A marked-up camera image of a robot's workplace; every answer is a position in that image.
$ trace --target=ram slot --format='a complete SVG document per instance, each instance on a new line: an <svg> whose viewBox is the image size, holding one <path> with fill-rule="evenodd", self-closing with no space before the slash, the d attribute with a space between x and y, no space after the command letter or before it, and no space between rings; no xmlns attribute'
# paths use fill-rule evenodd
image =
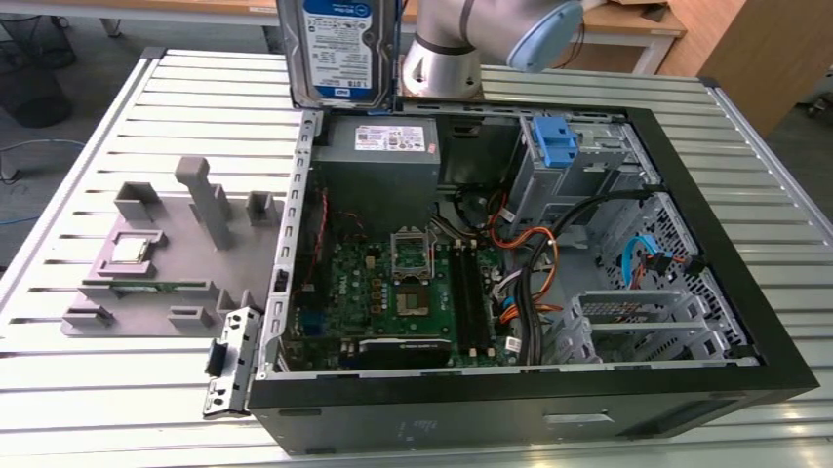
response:
<svg viewBox="0 0 833 468"><path fill-rule="evenodd" d="M454 300L454 321L457 322L457 349L460 354L468 354L472 349L472 335L469 330L469 298L466 293L466 273L462 263L464 251L454 249L449 259L449 273L452 275L452 299Z"/></svg>
<svg viewBox="0 0 833 468"><path fill-rule="evenodd" d="M449 266L458 350L464 355L486 352L492 341L477 251L454 249Z"/></svg>
<svg viewBox="0 0 833 468"><path fill-rule="evenodd" d="M469 296L469 333L473 347L486 353L492 347L490 326L486 316L486 303L484 301L484 277L478 264L477 251L464 253L464 268L466 271L466 293Z"/></svg>

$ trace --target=hard drive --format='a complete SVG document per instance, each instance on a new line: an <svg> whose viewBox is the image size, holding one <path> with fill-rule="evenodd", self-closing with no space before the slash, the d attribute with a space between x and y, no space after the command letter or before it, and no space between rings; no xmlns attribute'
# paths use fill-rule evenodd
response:
<svg viewBox="0 0 833 468"><path fill-rule="evenodd" d="M281 0L278 10L296 106L390 109L400 1Z"/></svg>

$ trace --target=blue drive bay latch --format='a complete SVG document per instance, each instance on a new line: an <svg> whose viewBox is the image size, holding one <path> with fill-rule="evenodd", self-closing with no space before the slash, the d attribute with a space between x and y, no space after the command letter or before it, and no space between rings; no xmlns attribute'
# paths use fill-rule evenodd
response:
<svg viewBox="0 0 833 468"><path fill-rule="evenodd" d="M569 168L579 155L579 135L563 117L535 117L536 140L549 168Z"/></svg>

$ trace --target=black trash bin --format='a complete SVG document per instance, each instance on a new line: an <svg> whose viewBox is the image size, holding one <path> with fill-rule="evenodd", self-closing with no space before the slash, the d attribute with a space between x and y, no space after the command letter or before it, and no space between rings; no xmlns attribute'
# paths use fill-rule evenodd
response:
<svg viewBox="0 0 833 468"><path fill-rule="evenodd" d="M0 41L0 107L33 129L58 124L73 113L53 73L14 41Z"/></svg>
<svg viewBox="0 0 833 468"><path fill-rule="evenodd" d="M63 68L77 62L77 52L65 32L62 17L0 14L0 24L13 40L39 65Z"/></svg>

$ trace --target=green circuit board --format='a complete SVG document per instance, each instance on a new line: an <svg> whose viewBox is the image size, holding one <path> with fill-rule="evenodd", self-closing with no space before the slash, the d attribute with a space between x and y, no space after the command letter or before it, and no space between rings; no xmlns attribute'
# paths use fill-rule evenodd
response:
<svg viewBox="0 0 833 468"><path fill-rule="evenodd" d="M449 366L482 367L502 365L501 353L461 355L457 349L457 321L454 317L449 256L452 246L436 244L425 258L413 244L398 251L398 264L433 266L428 284L410 279L392 278L390 243L345 243L337 246L332 262L330 305L324 310L302 310L301 325L306 335L304 356L306 368L317 371L338 370L340 347L346 339L380 337L448 339L452 342ZM490 273L500 266L493 248L478 250L484 276L484 293L490 291ZM492 317L489 298L484 314ZM496 331L490 323L490 334Z"/></svg>

